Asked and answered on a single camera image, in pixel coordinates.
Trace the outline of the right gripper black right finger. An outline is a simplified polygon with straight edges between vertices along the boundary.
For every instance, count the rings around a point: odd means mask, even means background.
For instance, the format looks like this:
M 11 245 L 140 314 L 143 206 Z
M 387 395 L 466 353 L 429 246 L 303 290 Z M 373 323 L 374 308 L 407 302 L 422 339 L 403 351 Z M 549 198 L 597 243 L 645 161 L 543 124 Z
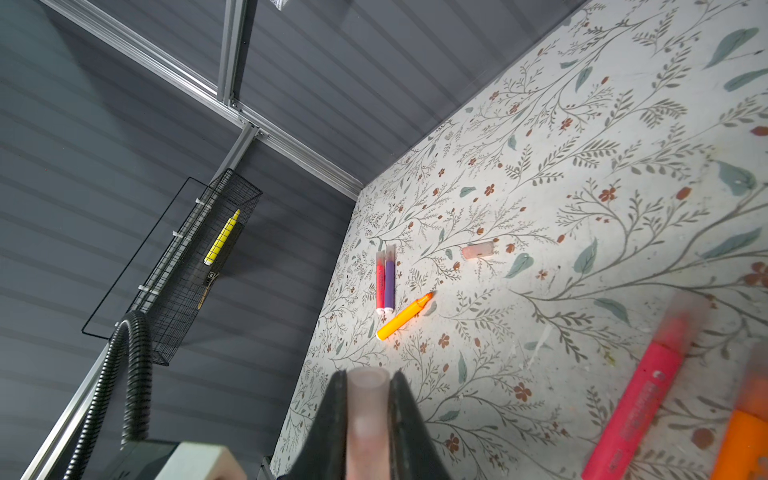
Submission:
M 389 471 L 392 479 L 450 479 L 433 445 L 407 378 L 400 370 L 390 380 L 387 422 Z

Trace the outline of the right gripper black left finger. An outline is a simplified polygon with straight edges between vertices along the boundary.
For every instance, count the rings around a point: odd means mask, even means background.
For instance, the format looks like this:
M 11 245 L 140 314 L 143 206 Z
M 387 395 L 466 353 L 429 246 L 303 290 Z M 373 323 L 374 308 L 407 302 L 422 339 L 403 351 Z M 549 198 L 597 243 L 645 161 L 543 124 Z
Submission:
M 348 427 L 347 372 L 337 371 L 325 394 L 306 441 L 290 470 L 279 479 L 343 480 L 346 478 Z

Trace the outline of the orange marker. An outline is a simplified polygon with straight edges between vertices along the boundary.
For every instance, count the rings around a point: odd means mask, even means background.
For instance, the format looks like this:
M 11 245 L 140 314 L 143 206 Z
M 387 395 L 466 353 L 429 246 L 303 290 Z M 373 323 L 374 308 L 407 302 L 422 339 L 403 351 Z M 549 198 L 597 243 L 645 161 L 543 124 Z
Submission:
M 734 410 L 720 447 L 711 480 L 767 478 L 767 421 Z
M 424 310 L 426 305 L 432 300 L 434 295 L 434 292 L 429 292 L 419 300 L 414 301 L 408 307 L 403 309 L 393 319 L 389 320 L 381 329 L 377 331 L 377 338 L 384 341 L 390 337 L 411 319 L 419 315 Z

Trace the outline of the purple marker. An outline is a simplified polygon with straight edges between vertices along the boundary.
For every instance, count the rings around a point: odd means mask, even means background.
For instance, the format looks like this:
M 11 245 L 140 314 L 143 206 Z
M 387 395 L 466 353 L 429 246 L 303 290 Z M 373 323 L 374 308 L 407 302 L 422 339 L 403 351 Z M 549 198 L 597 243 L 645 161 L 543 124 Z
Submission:
M 395 307 L 395 267 L 396 246 L 388 245 L 385 249 L 385 291 L 384 310 L 386 314 L 394 312 Z

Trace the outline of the pink marker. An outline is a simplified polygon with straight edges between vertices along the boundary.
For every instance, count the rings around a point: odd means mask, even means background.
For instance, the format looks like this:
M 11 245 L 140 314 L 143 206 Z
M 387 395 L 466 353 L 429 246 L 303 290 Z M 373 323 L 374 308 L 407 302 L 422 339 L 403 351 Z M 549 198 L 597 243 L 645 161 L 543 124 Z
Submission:
M 621 479 L 684 361 L 662 343 L 649 344 L 581 474 L 584 480 Z
M 385 252 L 378 251 L 375 257 L 375 293 L 376 293 L 376 312 L 379 315 L 385 313 Z

